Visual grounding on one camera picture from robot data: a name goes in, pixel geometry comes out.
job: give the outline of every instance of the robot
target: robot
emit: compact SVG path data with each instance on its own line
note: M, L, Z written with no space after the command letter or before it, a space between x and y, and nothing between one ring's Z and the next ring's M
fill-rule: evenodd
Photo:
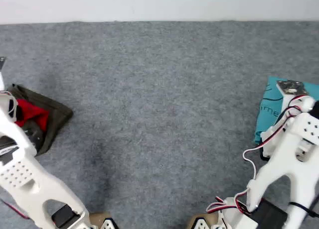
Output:
M14 123L16 101L4 91L1 75L0 87L0 136L16 142L15 147L0 155L0 186L39 228L117 229L109 215L89 214L66 184L39 164L34 145ZM297 229L306 215L318 217L312 207L317 201L315 186L319 178L319 102L315 103L304 89L300 95L287 82L278 82L277 87L284 97L281 115L274 126L261 134L261 144L243 153L254 167L247 189L224 200L216 197L217 202L209 205L206 214L194 216L187 229ZM246 153L259 149L269 161L257 174ZM283 175L291 180L287 212L262 199L267 187ZM243 195L247 195L246 204L238 200ZM45 206L49 200L65 205L50 216Z

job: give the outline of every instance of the red fabric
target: red fabric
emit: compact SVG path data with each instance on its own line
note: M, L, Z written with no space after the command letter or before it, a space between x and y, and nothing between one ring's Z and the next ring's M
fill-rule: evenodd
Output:
M34 106L30 102L22 99L17 99L18 105L22 109L23 120L17 120L15 123L22 127L28 119L33 119L43 132L46 132L46 124L49 117L49 111Z

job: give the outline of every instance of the white plastic frame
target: white plastic frame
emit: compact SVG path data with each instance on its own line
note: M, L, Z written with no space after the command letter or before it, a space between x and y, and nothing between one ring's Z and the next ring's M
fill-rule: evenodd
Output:
M0 164L0 186L7 190L18 206L43 229L56 229L46 210L48 200L68 204L81 217L69 229L96 229L90 224L89 213L80 199L58 178L49 174L34 158L36 149L23 130L0 109L0 134L17 143L19 149L12 160Z
M251 180L247 188L247 207L254 210L260 203L267 187L280 177L287 175L291 181L291 201L307 208L315 198L315 187L319 179L319 119L309 113L302 113L287 128L282 140L278 143L269 162L258 172L255 180ZM296 150L306 139L313 143L309 158L300 162L296 158ZM296 206L288 207L288 219L285 229L300 227L306 212Z

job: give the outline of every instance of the floor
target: floor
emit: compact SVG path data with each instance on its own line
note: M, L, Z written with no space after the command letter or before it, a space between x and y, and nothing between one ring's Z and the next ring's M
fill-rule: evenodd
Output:
M251 179L241 153L254 146L267 77L319 84L319 22L1 25L0 55L7 85L74 110L37 159L89 211L109 211L121 229L184 229ZM285 209L289 180L265 196ZM1 228L35 228L0 212Z

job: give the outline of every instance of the white wall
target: white wall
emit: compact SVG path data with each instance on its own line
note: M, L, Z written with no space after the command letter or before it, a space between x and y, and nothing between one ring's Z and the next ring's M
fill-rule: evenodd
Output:
M114 20L319 20L319 0L0 0L0 24Z

